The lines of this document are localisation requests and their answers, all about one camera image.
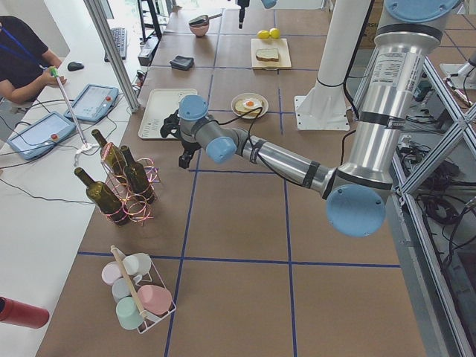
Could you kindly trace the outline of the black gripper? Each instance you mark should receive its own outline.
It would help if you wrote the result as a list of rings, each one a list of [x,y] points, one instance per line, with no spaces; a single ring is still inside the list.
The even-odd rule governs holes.
[[[172,135],[174,138],[181,141],[184,151],[178,158],[178,165],[180,168],[188,168],[195,153],[199,151],[201,147],[197,143],[191,143],[183,139],[181,136],[179,121],[179,111],[177,109],[174,111],[174,113],[170,114],[163,120],[163,125],[160,128],[160,134],[162,138],[167,138],[168,136]]]

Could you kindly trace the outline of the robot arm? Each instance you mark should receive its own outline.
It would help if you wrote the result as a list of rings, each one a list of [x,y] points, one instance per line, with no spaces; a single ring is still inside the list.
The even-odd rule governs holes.
[[[239,7],[239,21],[238,21],[238,28],[242,29],[243,23],[245,20],[245,12],[246,9],[250,5],[250,0],[236,0],[236,5]],[[265,9],[270,9],[274,7],[277,3],[276,0],[261,0],[262,5]]]
[[[385,1],[376,31],[376,61],[358,111],[349,158],[335,168],[304,158],[249,130],[215,120],[196,94],[181,99],[166,118],[161,136],[181,141],[178,162],[188,168],[204,150],[217,164],[239,155],[279,177],[314,190],[326,202],[330,224],[351,237],[365,237],[382,226],[393,186],[389,168],[425,58],[437,48],[456,1]]]

